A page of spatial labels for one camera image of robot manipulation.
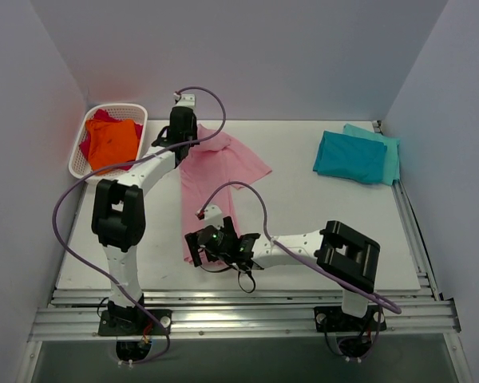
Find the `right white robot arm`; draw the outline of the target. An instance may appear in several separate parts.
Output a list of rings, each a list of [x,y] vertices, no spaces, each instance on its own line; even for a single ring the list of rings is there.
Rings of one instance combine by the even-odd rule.
[[[338,319],[347,329],[357,329],[367,320],[368,294],[374,293],[380,245],[337,220],[325,228],[300,235],[267,237],[265,234],[237,235],[232,219],[208,225],[184,236],[195,267],[222,262],[239,274],[254,270],[308,265],[323,271],[342,287]]]

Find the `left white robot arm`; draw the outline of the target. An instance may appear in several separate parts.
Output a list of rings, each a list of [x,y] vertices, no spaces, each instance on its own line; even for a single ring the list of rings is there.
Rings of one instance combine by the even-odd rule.
[[[144,161],[96,186],[91,229],[103,246],[113,277],[107,321],[116,321],[126,334],[139,333],[145,324],[144,312],[138,308],[143,304],[143,292],[137,268],[137,245],[146,228],[144,197],[188,155],[187,142],[196,138],[195,108],[188,103],[176,105]]]

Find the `pink t-shirt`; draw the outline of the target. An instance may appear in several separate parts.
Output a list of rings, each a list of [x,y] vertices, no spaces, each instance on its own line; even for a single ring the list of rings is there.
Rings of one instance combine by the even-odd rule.
[[[179,169],[183,235],[203,227],[196,213],[219,186],[234,180],[253,184],[271,173],[250,148],[225,132],[192,147]]]

